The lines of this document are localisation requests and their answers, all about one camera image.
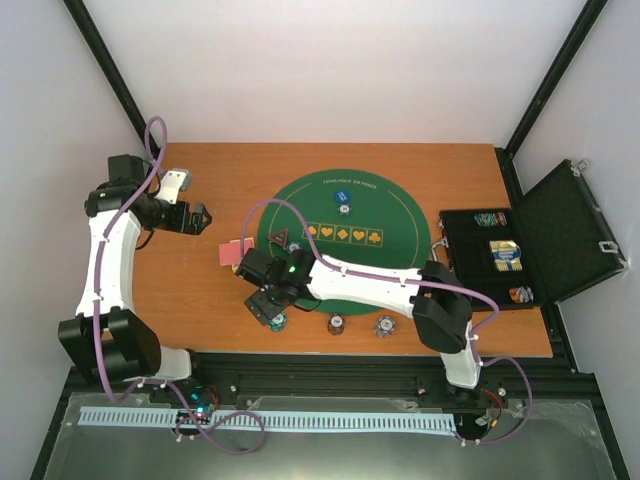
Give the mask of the blue round blind button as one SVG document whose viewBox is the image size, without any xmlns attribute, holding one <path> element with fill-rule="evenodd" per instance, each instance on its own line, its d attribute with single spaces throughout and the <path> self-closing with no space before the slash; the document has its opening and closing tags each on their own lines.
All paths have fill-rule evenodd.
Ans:
<svg viewBox="0 0 640 480">
<path fill-rule="evenodd" d="M 349 190 L 341 189 L 334 192 L 334 200 L 339 204 L 349 204 L 351 198 L 352 196 Z"/>
</svg>

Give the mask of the black triangular dealer button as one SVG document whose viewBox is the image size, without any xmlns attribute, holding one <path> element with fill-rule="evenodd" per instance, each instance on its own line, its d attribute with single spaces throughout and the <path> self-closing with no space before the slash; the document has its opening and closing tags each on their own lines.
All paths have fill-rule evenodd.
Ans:
<svg viewBox="0 0 640 480">
<path fill-rule="evenodd" d="M 268 240 L 282 249 L 286 249 L 288 245 L 288 229 L 284 228 L 268 235 Z"/>
</svg>

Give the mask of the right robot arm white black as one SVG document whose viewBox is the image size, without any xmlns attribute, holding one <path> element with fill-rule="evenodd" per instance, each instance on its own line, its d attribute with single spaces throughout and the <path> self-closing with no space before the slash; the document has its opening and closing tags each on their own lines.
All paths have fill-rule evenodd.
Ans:
<svg viewBox="0 0 640 480">
<path fill-rule="evenodd" d="M 414 322 L 421 343 L 440 355 L 450 385 L 472 390 L 479 384 L 471 294 L 438 262 L 389 269 L 317 256 L 308 249 L 283 258 L 250 248 L 235 275 L 257 288 L 245 306 L 263 325 L 300 300 L 386 309 Z"/>
</svg>

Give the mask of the teal poker chip stack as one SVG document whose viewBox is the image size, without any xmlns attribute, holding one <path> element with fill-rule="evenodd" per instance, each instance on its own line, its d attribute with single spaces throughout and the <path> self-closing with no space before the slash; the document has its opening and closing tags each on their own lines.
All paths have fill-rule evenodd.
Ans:
<svg viewBox="0 0 640 480">
<path fill-rule="evenodd" d="M 277 314 L 269 320 L 267 326 L 272 332 L 281 332 L 287 324 L 287 316 L 284 312 Z"/>
</svg>

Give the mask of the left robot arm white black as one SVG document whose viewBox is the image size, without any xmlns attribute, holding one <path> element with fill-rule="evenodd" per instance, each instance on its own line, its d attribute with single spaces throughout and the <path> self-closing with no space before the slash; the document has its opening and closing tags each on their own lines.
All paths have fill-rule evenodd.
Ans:
<svg viewBox="0 0 640 480">
<path fill-rule="evenodd" d="M 84 202 L 90 256 L 84 291 L 73 318 L 60 322 L 58 339 L 79 375 L 96 384 L 139 377 L 173 381 L 186 402 L 201 400 L 208 378 L 193 368 L 193 354 L 161 345 L 136 314 L 133 271 L 142 232 L 199 235 L 211 222 L 206 207 L 180 199 L 191 184 L 183 169 L 160 172 L 133 155 L 112 156 L 108 179 Z"/>
</svg>

